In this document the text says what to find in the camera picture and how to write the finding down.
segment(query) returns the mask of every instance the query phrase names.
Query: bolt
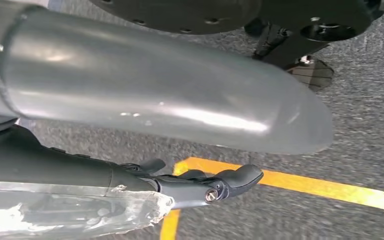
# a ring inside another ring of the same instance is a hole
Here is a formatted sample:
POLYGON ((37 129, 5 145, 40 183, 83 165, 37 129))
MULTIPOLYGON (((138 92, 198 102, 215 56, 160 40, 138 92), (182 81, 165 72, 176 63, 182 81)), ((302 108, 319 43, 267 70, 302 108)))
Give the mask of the bolt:
POLYGON ((218 194, 215 189, 210 189, 205 193, 205 202, 207 204, 213 203, 215 200, 217 200, 218 194))

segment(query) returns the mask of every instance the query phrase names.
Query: black plastic part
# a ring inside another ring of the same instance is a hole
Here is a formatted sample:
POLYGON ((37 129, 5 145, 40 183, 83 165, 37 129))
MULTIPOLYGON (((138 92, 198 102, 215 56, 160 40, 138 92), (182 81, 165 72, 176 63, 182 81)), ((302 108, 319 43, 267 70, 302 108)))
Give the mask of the black plastic part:
POLYGON ((227 197, 235 197, 248 192, 262 178, 263 172, 254 165, 243 165, 237 170, 225 170, 214 175, 221 179, 228 189, 227 197))
POLYGON ((203 171, 198 169, 189 170, 178 176, 178 178, 186 179, 186 180, 199 180, 206 177, 207 177, 206 174, 203 171))
POLYGON ((221 200, 246 193, 263 178, 263 175, 258 167, 247 164, 237 170, 224 170, 200 182, 216 189, 217 200, 221 200))
POLYGON ((124 185, 131 191, 155 191, 116 163, 44 147, 29 130, 18 125, 0 132, 0 182, 124 185))
POLYGON ((154 174, 163 169, 165 166, 166 163, 163 160, 159 158, 154 158, 142 163, 140 165, 140 168, 147 174, 154 174))

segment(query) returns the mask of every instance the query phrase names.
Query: mounting holes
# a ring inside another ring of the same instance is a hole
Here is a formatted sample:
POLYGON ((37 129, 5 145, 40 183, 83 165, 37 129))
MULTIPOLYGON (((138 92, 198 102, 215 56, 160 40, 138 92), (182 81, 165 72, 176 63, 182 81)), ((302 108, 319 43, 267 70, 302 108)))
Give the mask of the mounting holes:
POLYGON ((188 34, 188 33, 191 33, 192 30, 190 30, 189 28, 180 28, 180 32, 182 32, 184 34, 188 34))
POLYGON ((209 17, 209 18, 206 18, 206 19, 205 19, 205 23, 206 23, 206 24, 214 25, 214 24, 219 24, 220 21, 219 21, 218 18, 215 18, 215 17, 209 17))
POLYGON ((319 42, 335 42, 353 38, 356 30, 350 26, 336 23, 308 25, 301 30, 301 35, 309 40, 319 42))
POLYGON ((144 20, 139 20, 139 19, 133 19, 133 22, 135 24, 139 24, 139 25, 145 25, 146 24, 144 20))

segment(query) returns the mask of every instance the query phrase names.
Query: curved tube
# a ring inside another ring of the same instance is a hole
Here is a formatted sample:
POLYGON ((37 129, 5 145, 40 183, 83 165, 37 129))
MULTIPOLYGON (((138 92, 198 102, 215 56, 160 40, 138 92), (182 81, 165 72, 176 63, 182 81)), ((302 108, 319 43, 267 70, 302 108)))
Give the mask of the curved tube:
POLYGON ((12 32, 0 91, 17 115, 266 153, 332 142, 327 107, 274 66, 45 9, 12 32))

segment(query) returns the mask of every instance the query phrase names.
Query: yellow line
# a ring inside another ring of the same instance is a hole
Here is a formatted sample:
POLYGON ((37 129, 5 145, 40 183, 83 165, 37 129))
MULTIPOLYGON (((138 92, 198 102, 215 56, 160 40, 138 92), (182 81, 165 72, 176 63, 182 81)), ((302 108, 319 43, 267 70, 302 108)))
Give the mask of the yellow line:
POLYGON ((175 240, 176 231, 178 229, 180 217, 180 210, 171 210, 170 213, 164 217, 164 222, 162 223, 160 240, 175 240))
MULTIPOLYGON (((190 169, 217 174, 220 171, 240 168, 240 165, 221 161, 189 157, 174 166, 174 175, 180 175, 190 169)), ((320 180, 311 177, 292 175, 277 171, 263 170, 264 177, 259 184, 341 200, 384 210, 384 191, 366 187, 347 185, 338 182, 320 180)), ((164 218, 161 240, 175 240, 180 211, 175 210, 164 218)))

